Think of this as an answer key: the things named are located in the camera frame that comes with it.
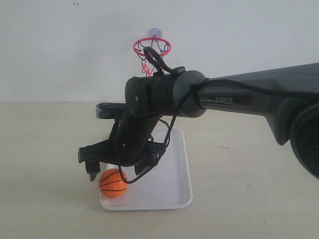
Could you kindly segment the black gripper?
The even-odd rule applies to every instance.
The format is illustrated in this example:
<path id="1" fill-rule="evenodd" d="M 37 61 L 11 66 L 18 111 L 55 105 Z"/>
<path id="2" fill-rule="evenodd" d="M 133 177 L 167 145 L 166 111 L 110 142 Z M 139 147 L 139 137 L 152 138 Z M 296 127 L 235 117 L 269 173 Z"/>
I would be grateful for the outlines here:
<path id="1" fill-rule="evenodd" d="M 100 162 L 123 167 L 134 166 L 135 175 L 158 164 L 157 154 L 165 150 L 164 144 L 146 138 L 109 138 L 78 150 L 79 163 L 85 162 L 86 173 L 93 182 L 100 173 Z"/>

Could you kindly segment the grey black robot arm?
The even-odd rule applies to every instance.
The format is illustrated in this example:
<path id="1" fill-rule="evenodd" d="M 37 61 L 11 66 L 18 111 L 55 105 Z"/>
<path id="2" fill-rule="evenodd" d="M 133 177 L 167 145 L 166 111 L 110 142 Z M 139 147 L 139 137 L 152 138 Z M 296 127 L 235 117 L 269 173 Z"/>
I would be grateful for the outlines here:
<path id="1" fill-rule="evenodd" d="M 100 172 L 100 163 L 132 166 L 141 178 L 169 145 L 169 134 L 163 142 L 152 136 L 162 117 L 197 118 L 207 110 L 263 116 L 277 144 L 290 142 L 300 164 L 318 177 L 318 63 L 219 78 L 182 67 L 132 77 L 125 85 L 124 103 L 96 105 L 97 118 L 115 122 L 108 139 L 79 148 L 78 161 L 85 163 L 91 181 Z"/>

